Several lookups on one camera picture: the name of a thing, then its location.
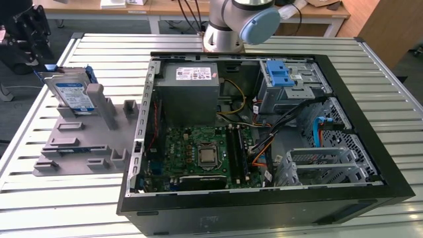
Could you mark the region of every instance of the green circuit board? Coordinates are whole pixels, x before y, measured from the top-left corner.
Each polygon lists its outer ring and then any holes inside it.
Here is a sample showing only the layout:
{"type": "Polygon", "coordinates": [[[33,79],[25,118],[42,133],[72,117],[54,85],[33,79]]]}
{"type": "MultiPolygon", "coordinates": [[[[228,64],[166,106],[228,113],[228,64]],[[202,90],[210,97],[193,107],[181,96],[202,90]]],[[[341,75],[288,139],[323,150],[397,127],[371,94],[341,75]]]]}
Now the green circuit board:
{"type": "MultiPolygon", "coordinates": [[[[240,130],[245,147],[252,145],[252,135],[248,127],[240,130]]],[[[248,188],[260,186],[258,173],[248,175],[249,180],[241,184],[230,182],[229,155],[226,152],[225,127],[193,126],[172,127],[165,133],[165,159],[162,162],[162,175],[168,178],[188,175],[222,175],[226,176],[226,188],[248,188]],[[200,149],[216,148],[217,163],[204,167],[200,162],[200,149]]],[[[166,190],[164,185],[157,191],[166,190]]]]}

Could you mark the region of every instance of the cpu socket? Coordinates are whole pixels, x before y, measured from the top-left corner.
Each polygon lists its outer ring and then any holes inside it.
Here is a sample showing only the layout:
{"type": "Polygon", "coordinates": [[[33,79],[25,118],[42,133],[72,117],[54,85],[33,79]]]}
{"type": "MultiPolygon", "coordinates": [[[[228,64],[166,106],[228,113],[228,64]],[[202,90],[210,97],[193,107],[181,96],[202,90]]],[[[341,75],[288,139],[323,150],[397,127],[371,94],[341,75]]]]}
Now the cpu socket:
{"type": "Polygon", "coordinates": [[[214,142],[201,142],[197,144],[197,165],[204,170],[212,170],[217,166],[217,144],[214,142]]]}

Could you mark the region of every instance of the metal slatted table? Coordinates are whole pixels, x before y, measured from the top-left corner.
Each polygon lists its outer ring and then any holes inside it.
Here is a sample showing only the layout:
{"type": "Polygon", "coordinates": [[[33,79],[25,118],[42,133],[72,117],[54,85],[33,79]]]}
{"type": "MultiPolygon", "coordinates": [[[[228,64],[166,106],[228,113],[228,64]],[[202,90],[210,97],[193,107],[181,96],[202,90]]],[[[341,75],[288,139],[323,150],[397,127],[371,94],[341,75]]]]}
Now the metal slatted table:
{"type": "MultiPolygon", "coordinates": [[[[149,52],[200,52],[188,35],[85,34],[70,39],[58,65],[93,67],[113,103],[141,99],[149,52]]],[[[196,237],[423,237],[423,109],[367,44],[351,38],[273,37],[250,53],[328,55],[416,196],[340,225],[294,227],[196,237]]],[[[0,160],[1,238],[118,237],[140,232],[116,213],[121,174],[34,177],[32,166],[58,113],[42,88],[0,160]]]]}

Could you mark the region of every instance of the floor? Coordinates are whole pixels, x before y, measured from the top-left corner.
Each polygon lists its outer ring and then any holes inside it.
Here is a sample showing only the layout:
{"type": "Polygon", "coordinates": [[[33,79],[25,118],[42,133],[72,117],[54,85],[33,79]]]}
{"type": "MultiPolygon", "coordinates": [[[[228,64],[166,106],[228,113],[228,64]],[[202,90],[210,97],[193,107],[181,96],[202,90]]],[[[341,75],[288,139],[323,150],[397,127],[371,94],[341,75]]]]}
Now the floor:
{"type": "MultiPolygon", "coordinates": [[[[66,46],[70,35],[73,32],[85,33],[132,33],[132,34],[148,34],[149,26],[146,21],[86,21],[66,20],[64,22],[64,28],[56,28],[54,22],[49,21],[52,35],[50,48],[54,56],[58,58],[60,54],[66,46]]],[[[160,32],[162,34],[193,34],[189,26],[181,22],[176,24],[176,28],[169,29],[166,22],[160,23],[160,32]]],[[[416,97],[417,101],[423,103],[423,56],[415,58],[411,53],[407,53],[393,69],[393,73],[397,76],[408,76],[404,83],[405,87],[416,97]]],[[[12,86],[42,86],[37,77],[30,75],[18,76],[14,75],[9,69],[0,62],[0,82],[5,87],[12,86]]],[[[12,102],[0,102],[0,140],[12,140],[20,123],[26,115],[33,100],[40,92],[38,88],[21,87],[9,88],[14,99],[12,102]]],[[[0,143],[0,156],[4,153],[6,144],[0,143]]]]}

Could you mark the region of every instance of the wooden desk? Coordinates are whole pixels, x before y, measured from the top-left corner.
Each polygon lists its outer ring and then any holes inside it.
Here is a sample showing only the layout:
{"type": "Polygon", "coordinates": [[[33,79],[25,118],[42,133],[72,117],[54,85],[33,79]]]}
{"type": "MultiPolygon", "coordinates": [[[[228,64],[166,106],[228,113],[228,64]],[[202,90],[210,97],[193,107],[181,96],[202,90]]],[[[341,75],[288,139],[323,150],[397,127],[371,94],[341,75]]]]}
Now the wooden desk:
{"type": "MultiPolygon", "coordinates": [[[[188,1],[192,10],[197,12],[194,2],[188,1]]],[[[148,0],[144,6],[126,5],[126,8],[100,9],[100,0],[69,0],[68,4],[52,0],[33,0],[33,4],[44,6],[48,19],[81,19],[81,20],[148,20],[152,34],[160,34],[158,21],[184,20],[177,1],[172,0],[148,0]]],[[[186,5],[182,2],[188,20],[189,16],[186,5]]],[[[208,21],[209,4],[198,3],[201,20],[208,21]]],[[[349,17],[347,10],[340,7],[331,11],[325,7],[313,7],[307,5],[301,9],[304,24],[328,24],[324,37],[335,37],[344,19],[349,17]]],[[[298,23],[298,14],[281,23],[298,23]]]]}
{"type": "MultiPolygon", "coordinates": [[[[197,10],[194,2],[188,1],[192,11],[197,16],[197,10]]],[[[182,2],[182,8],[185,10],[186,16],[190,15],[186,5],[182,2]]],[[[209,14],[209,4],[206,2],[198,3],[201,20],[208,21],[209,14]]],[[[328,10],[324,7],[313,7],[312,5],[307,5],[301,10],[302,15],[302,23],[304,24],[328,24],[328,28],[324,33],[324,37],[335,37],[339,31],[339,28],[343,24],[344,19],[349,18],[349,13],[344,9],[343,6],[336,11],[328,10]]],[[[185,20],[181,12],[177,1],[172,0],[150,0],[150,8],[149,8],[149,26],[152,31],[158,32],[158,21],[177,21],[185,20]]],[[[298,23],[298,14],[294,14],[286,20],[280,21],[281,23],[298,23]]]]}
{"type": "Polygon", "coordinates": [[[145,5],[126,5],[126,8],[100,9],[100,0],[69,0],[62,4],[53,0],[33,0],[42,5],[48,19],[78,20],[148,20],[150,1],[145,5]]]}

